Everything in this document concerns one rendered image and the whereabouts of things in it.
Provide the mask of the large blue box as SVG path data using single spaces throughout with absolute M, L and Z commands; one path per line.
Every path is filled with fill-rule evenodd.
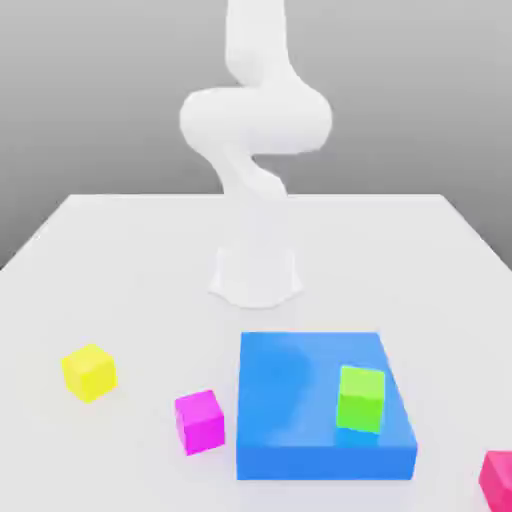
M 342 366 L 385 375 L 380 432 L 336 425 Z M 240 480 L 409 480 L 417 441 L 374 332 L 245 332 L 236 438 Z

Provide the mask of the small magenta cube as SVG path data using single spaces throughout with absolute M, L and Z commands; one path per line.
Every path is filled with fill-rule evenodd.
M 224 414 L 212 390 L 177 398 L 174 411 L 178 435 L 187 456 L 225 443 Z

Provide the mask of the small yellow cube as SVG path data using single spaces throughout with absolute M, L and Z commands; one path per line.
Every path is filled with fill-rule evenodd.
M 113 357 L 96 344 L 88 344 L 61 360 L 67 389 L 91 403 L 112 391 L 118 383 Z

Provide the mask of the small pink cube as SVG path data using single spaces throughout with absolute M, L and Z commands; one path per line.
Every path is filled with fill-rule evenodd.
M 479 484 L 491 512 L 512 512 L 512 451 L 488 451 Z

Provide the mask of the small green cube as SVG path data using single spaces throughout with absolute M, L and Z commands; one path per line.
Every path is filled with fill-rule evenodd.
M 342 365 L 336 406 L 336 427 L 379 434 L 384 414 L 385 373 Z

